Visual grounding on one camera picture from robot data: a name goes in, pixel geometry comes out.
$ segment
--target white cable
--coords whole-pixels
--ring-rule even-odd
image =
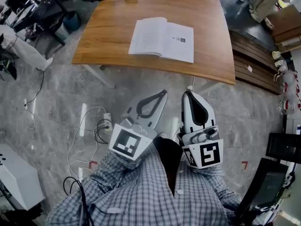
[[[93,153],[91,160],[89,160],[89,161],[75,160],[74,162],[69,163],[69,154],[70,154],[70,151],[71,151],[72,147],[74,146],[76,135],[77,135],[77,133],[78,133],[78,131],[79,131],[79,129],[80,129],[80,126],[81,126],[81,124],[82,124],[84,118],[86,117],[86,115],[87,115],[87,113],[88,113],[89,111],[91,111],[92,109],[96,109],[96,108],[101,108],[101,109],[104,110],[104,113],[107,113],[106,109],[103,108],[102,106],[95,106],[95,107],[92,107],[92,108],[90,108],[89,110],[87,110],[87,112],[84,114],[83,118],[81,119],[81,122],[80,122],[80,124],[79,124],[79,127],[77,128],[77,130],[76,130],[76,132],[75,132],[74,139],[73,139],[73,143],[72,143],[72,145],[69,147],[69,151],[68,151],[68,154],[67,154],[67,162],[68,162],[68,167],[69,167],[69,173],[70,173],[70,176],[72,176],[72,174],[71,174],[71,172],[72,172],[72,173],[75,175],[75,177],[76,177],[77,179],[80,179],[80,178],[75,174],[75,172],[71,169],[70,166],[71,166],[73,163],[77,162],[77,161],[84,162],[84,163],[89,163],[89,162],[91,162],[91,161],[93,160],[93,157],[94,157],[95,153],[96,153],[97,150],[98,150],[98,143],[95,141],[95,142],[96,142],[96,150],[95,150],[95,152]]]
[[[20,114],[21,112],[23,112],[23,111],[26,111],[26,110],[21,110],[21,111],[18,112],[18,119],[17,119],[17,122],[16,122],[16,128],[18,128],[17,125],[18,125],[18,123],[19,123],[19,114]],[[34,118],[34,125],[33,125],[33,127],[27,126],[27,128],[29,128],[30,130],[34,130],[35,127],[36,127],[36,118],[35,118],[34,114],[31,113],[30,111],[26,111],[26,112],[30,113],[30,114],[33,116],[33,118]]]
[[[183,122],[181,122],[181,125],[180,125],[180,127],[178,128],[178,130],[182,127],[182,125],[183,125]],[[174,133],[174,136],[177,134],[178,130]],[[171,140],[174,139],[174,136],[173,136],[173,138],[171,138]]]
[[[194,88],[193,88],[193,85],[194,85],[194,80],[196,79],[195,76],[193,76],[193,82],[192,82],[192,91],[194,92]]]

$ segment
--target open book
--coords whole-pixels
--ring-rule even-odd
[[[128,53],[193,63],[193,28],[168,23],[163,17],[137,20]]]

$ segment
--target wire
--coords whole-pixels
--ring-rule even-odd
[[[181,123],[180,127],[178,128],[178,130],[181,128],[181,126],[183,125],[183,122]],[[177,134],[178,130],[175,131],[174,136]],[[173,138],[174,138],[173,136]],[[171,138],[171,140],[173,140],[173,138]]]
[[[34,130],[35,127],[36,127],[36,118],[35,118],[35,116],[34,116],[33,113],[31,113],[30,111],[26,111],[26,110],[21,110],[21,111],[18,112],[18,119],[17,119],[17,122],[16,122],[16,128],[17,128],[17,124],[19,123],[19,114],[20,114],[21,112],[28,112],[28,113],[30,113],[30,114],[33,116],[33,118],[34,118],[34,125],[33,125],[33,127],[27,126],[27,128],[29,128],[30,130]]]
[[[98,144],[97,144],[97,141],[96,141],[96,150],[95,150],[95,152],[93,153],[91,160],[89,160],[89,161],[75,160],[74,162],[69,163],[69,155],[70,155],[70,151],[71,151],[72,147],[74,146],[76,135],[77,135],[77,133],[78,133],[80,127],[81,127],[81,124],[82,124],[84,118],[86,117],[87,113],[88,113],[89,111],[91,111],[92,109],[96,109],[96,108],[101,108],[101,109],[104,110],[105,113],[107,113],[107,111],[105,110],[105,108],[103,108],[102,106],[95,106],[95,107],[92,107],[92,108],[90,108],[89,110],[87,110],[87,112],[84,114],[83,118],[81,119],[81,122],[80,122],[80,124],[79,124],[79,127],[77,128],[77,130],[76,130],[76,132],[75,132],[74,139],[73,139],[73,143],[72,143],[72,145],[69,147],[69,151],[68,151],[68,154],[67,154],[67,162],[68,162],[68,167],[69,167],[69,173],[70,173],[70,175],[71,175],[71,172],[72,172],[72,173],[75,175],[75,177],[76,177],[77,179],[80,179],[80,178],[75,174],[75,172],[71,169],[70,166],[71,166],[73,163],[78,162],[78,161],[79,161],[79,162],[83,162],[83,163],[89,163],[89,162],[91,162],[91,161],[93,160],[94,155],[96,154],[96,152],[97,152],[97,150],[98,150]]]
[[[75,179],[74,177],[66,177],[65,180],[64,180],[64,182],[63,182],[63,189],[64,189],[66,195],[70,195],[70,194],[67,194],[66,189],[65,189],[65,182],[66,182],[66,180],[69,179],[69,178],[71,178],[71,179],[74,180],[74,181],[72,182],[72,184],[71,184],[70,192],[71,192],[71,190],[72,190],[72,186],[74,185],[74,183],[77,183],[77,184],[78,184],[79,189],[80,189],[80,191],[81,191],[81,202],[82,202],[82,207],[83,207],[83,209],[84,209],[84,212],[85,212],[86,215],[87,215],[86,223],[85,223],[84,225],[89,225],[89,222],[91,222],[91,225],[94,226],[94,222],[93,222],[93,220],[92,220],[92,218],[91,218],[91,215],[90,215],[90,213],[89,213],[89,211],[88,211],[88,206],[87,206],[87,203],[86,203],[86,195],[85,195],[84,188],[83,188],[82,184],[81,184],[77,179]]]
[[[109,122],[112,124],[112,122],[111,122],[110,120],[108,120],[108,119],[101,119],[101,120],[97,123],[97,126],[94,128],[94,129],[97,129],[96,133],[94,133],[95,141],[98,142],[98,143],[100,143],[100,144],[108,144],[108,142],[106,142],[104,139],[102,139],[102,138],[100,137],[100,135],[99,135],[99,131],[100,131],[101,129],[108,129],[108,126],[99,128],[99,127],[101,126],[101,125],[99,125],[99,123],[100,123],[101,121],[109,121]],[[98,141],[98,140],[96,139],[96,136],[98,136],[98,138],[101,139],[102,142]]]
[[[25,105],[24,105],[24,107],[26,107],[30,102],[32,102],[32,101],[34,101],[35,100],[35,98],[38,96],[38,94],[41,92],[41,90],[42,90],[42,87],[43,87],[43,82],[44,82],[44,73],[45,73],[45,71],[43,71],[43,78],[42,78],[42,83],[41,83],[41,87],[40,87],[40,89],[39,89],[39,91],[38,91],[38,93],[36,94],[36,96],[31,100],[31,101],[28,101]]]
[[[9,48],[4,49],[3,52],[8,52],[15,45],[15,43],[17,42],[18,37],[19,36],[16,34],[16,40],[15,40],[15,42]]]
[[[196,77],[195,76],[193,76],[193,82],[192,82],[192,91],[194,92],[194,87],[193,87],[193,85],[194,85],[194,80],[196,79]]]

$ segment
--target power strip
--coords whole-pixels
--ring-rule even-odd
[[[112,121],[111,119],[111,113],[105,113],[103,114],[103,118],[104,120],[104,125],[108,126],[108,129],[106,129],[105,131],[112,131],[113,130],[113,126],[112,123],[110,121]]]

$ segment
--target wooden bench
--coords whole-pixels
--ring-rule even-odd
[[[280,83],[273,80],[277,68],[271,52],[235,32],[230,32],[230,37],[236,79],[280,95]]]

